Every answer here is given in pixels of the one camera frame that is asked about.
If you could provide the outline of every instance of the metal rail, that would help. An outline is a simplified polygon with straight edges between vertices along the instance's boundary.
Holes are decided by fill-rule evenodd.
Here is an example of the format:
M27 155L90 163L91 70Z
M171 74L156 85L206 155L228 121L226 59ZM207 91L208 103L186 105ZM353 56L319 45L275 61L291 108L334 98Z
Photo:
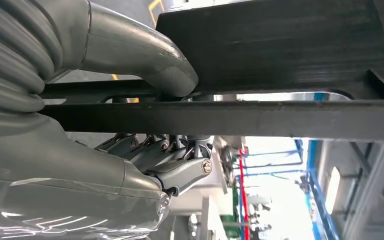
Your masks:
M40 113L73 132L384 141L384 100L48 105Z

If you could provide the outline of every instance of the yellow line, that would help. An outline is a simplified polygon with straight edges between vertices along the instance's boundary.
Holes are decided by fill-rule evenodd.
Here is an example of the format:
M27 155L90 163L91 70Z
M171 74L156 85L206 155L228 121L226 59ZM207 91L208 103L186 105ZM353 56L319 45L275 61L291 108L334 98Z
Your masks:
M151 2L151 4L148 6L149 9L154 9L156 5L158 5L159 3L161 3L161 0L153 0Z
M153 10L158 4L161 5L162 10L164 11L164 6L163 6L163 2L162 2L162 0L154 0L154 1L152 1L151 4L149 4L149 6L148 6L149 14L151 15L152 22L153 22L154 25L157 25L157 20L155 19L152 10Z

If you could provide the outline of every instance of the bolt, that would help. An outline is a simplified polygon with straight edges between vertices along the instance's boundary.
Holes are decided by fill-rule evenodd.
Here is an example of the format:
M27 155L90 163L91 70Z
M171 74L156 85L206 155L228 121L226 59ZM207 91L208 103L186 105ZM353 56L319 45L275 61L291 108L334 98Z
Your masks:
M165 141L161 144L161 150L166 150L169 147L169 142Z
M213 168L211 162L209 159L205 159L204 161L202 161L202 171L204 172L205 175L208 175L211 173L211 170Z
M133 137L130 142L129 142L129 145L130 145L130 148L135 148L137 145L139 144L139 138L137 136Z

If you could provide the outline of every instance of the black steel beam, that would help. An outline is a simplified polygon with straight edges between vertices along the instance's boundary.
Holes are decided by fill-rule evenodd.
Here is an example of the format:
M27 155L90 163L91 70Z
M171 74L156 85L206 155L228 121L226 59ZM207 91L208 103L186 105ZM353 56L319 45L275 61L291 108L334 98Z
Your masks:
M66 99L65 104L98 104L115 97L156 97L159 94L144 80L120 80L48 84L40 97Z
M302 93L324 92L343 95L349 99L384 99L384 79L368 70L360 77L349 81L336 79L325 81L266 82L198 86L185 99L196 96L255 94L255 93ZM43 99L67 99L65 104L96 104L113 97L157 97L160 92L144 80L94 81L54 83L46 85L40 94Z
M384 100L48 105L66 131L384 141Z

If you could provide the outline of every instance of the plastic wrap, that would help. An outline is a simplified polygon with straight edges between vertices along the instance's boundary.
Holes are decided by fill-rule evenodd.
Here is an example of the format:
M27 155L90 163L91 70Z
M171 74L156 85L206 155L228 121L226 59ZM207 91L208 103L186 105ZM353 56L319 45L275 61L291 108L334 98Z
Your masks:
M170 198L51 178L0 180L0 240L134 240L157 230Z

